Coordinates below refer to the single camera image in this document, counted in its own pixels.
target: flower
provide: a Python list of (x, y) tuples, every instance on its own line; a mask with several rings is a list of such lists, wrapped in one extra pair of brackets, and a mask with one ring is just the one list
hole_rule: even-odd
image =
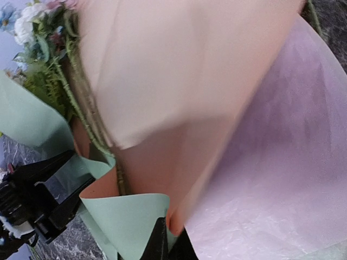
[(68, 9), (75, 9), (77, 5), (77, 0), (53, 0), (49, 3), (47, 3), (47, 6), (49, 9), (56, 9), (62, 5), (65, 5)]
[(0, 30), (12, 33), (15, 28), (15, 22), (20, 18), (21, 12), (16, 10), (12, 4), (7, 3), (0, 10)]
[(34, 42), (33, 20), (41, 19), (45, 14), (50, 13), (46, 4), (36, 3), (23, 9), (22, 17), (15, 23), (15, 40), (19, 45)]

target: white flower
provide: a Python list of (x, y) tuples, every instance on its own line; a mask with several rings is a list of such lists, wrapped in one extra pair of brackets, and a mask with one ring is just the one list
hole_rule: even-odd
[(36, 18), (42, 19), (50, 10), (46, 4), (37, 3), (23, 9), (22, 17), (15, 23), (15, 40), (19, 45), (34, 41), (33, 23)]

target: blue flower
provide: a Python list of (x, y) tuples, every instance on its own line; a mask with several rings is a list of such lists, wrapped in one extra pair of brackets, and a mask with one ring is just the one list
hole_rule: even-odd
[(7, 3), (0, 9), (0, 30), (13, 33), (15, 22), (20, 18), (21, 12), (18, 11), (11, 3)]

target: peach wrapping paper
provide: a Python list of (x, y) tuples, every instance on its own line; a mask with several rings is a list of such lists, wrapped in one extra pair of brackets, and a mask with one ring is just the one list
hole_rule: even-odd
[(81, 56), (134, 193), (179, 233), (301, 0), (81, 0)]

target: stone surface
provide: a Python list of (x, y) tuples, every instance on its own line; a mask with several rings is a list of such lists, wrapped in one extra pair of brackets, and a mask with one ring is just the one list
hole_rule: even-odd
[(347, 0), (313, 0), (324, 39), (347, 72)]
[[(42, 160), (39, 152), (19, 145), (17, 142), (4, 136), (5, 161), (14, 166), (31, 164)], [(60, 203), (67, 197), (67, 192), (54, 177), (46, 183), (46, 187)], [(103, 255), (90, 232), (80, 217), (75, 217), (68, 225), (68, 229), (47, 245), (39, 241), (35, 251), (42, 260), (102, 260)]]

